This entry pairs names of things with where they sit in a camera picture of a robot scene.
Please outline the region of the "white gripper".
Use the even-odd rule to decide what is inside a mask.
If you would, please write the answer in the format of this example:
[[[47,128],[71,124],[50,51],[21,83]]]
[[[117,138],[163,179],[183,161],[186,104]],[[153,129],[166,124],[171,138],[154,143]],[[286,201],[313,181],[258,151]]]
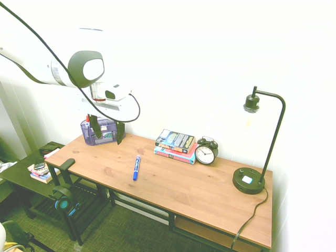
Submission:
[[[116,121],[117,144],[120,144],[124,138],[124,122],[135,121],[139,117],[139,103],[132,94],[126,95],[119,101],[109,100],[103,102],[94,101],[90,97],[88,89],[83,89],[84,94],[77,90],[76,103],[78,109],[87,114],[90,127],[93,129],[95,136],[99,139],[102,136],[98,117],[110,118]]]

